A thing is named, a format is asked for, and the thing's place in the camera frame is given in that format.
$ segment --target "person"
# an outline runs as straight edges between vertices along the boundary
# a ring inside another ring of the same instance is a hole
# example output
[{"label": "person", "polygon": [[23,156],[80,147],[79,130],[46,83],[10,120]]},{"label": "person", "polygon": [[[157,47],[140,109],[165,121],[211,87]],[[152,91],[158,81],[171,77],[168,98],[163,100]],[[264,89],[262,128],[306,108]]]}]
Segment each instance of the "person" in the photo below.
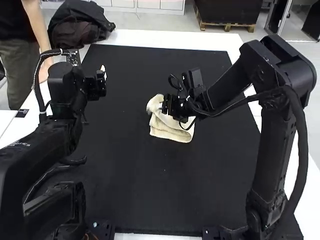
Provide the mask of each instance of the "person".
[{"label": "person", "polygon": [[[50,49],[40,0],[0,0],[0,58],[11,110],[19,110],[31,91],[40,51]],[[40,82],[47,80],[52,64],[48,58],[41,65]]]}]

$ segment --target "cream towel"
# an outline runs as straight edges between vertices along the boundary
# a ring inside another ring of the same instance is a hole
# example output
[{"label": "cream towel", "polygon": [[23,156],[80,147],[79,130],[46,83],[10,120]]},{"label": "cream towel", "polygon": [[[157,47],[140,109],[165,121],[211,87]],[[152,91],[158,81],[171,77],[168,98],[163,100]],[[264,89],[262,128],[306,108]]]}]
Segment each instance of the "cream towel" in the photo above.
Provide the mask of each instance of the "cream towel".
[{"label": "cream towel", "polygon": [[[179,122],[174,120],[172,116],[163,114],[161,112],[162,102],[164,96],[157,94],[150,99],[146,105],[146,112],[151,115],[150,119],[150,135],[162,139],[170,139],[181,143],[189,143],[194,136],[195,125],[188,131],[183,130],[179,126]],[[183,128],[189,127],[195,116],[190,116],[187,123],[181,123]]]}]

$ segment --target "rubber mat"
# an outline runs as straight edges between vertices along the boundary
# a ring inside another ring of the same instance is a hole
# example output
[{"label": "rubber mat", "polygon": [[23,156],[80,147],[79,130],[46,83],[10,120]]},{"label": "rubber mat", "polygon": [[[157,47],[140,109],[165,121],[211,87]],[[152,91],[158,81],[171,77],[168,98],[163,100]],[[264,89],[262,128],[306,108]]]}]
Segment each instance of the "rubber mat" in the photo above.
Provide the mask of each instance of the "rubber mat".
[{"label": "rubber mat", "polygon": [[[201,236],[204,226],[245,226],[260,139],[249,106],[196,122],[190,143],[150,136],[146,113],[154,95],[175,93],[169,74],[200,68],[210,86],[231,66],[227,52],[91,45],[85,74],[102,64],[107,95],[88,103],[74,154],[88,161],[50,182],[82,181],[86,215],[118,232]],[[295,219],[288,229],[301,236]]]}]

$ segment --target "person's hand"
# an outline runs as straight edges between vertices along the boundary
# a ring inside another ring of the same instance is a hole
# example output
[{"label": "person's hand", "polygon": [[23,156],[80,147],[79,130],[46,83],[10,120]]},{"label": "person's hand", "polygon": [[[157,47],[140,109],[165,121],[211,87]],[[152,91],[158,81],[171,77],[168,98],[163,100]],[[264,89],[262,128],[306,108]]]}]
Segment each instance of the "person's hand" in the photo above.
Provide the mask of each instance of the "person's hand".
[{"label": "person's hand", "polygon": [[48,79],[48,69],[50,68],[50,66],[53,64],[53,60],[51,58],[46,59],[39,70],[39,83],[43,83],[45,81],[47,81]]}]

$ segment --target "floor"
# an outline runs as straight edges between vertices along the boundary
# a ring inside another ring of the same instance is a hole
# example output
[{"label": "floor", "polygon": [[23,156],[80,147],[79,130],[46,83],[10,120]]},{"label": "floor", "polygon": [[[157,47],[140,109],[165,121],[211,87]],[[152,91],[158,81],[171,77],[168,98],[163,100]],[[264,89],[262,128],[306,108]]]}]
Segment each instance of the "floor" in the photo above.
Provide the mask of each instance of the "floor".
[{"label": "floor", "polygon": [[[55,11],[51,9],[43,10],[47,25],[54,12]],[[191,0],[186,0],[185,14],[183,16],[128,12],[105,12],[105,15],[109,21],[115,22],[117,29],[200,32]],[[267,35],[264,30],[267,15],[268,12],[261,12],[254,33],[248,33],[243,27],[231,27],[230,32],[239,34],[244,42],[254,39],[260,40]],[[301,31],[303,25],[302,19],[301,13],[292,13],[291,17],[285,22],[281,36],[305,55],[315,65],[317,72],[320,74],[320,43],[292,42],[296,40],[311,40]],[[222,27],[213,27],[206,29],[206,32],[224,33],[224,30]],[[6,89],[5,81],[0,81],[0,109],[9,109]],[[317,144],[318,140],[320,140],[320,125],[318,124],[320,118],[319,109],[320,85],[318,84],[311,94],[308,107],[305,108],[305,115],[308,126],[309,151],[317,166],[320,168],[320,147]]]}]

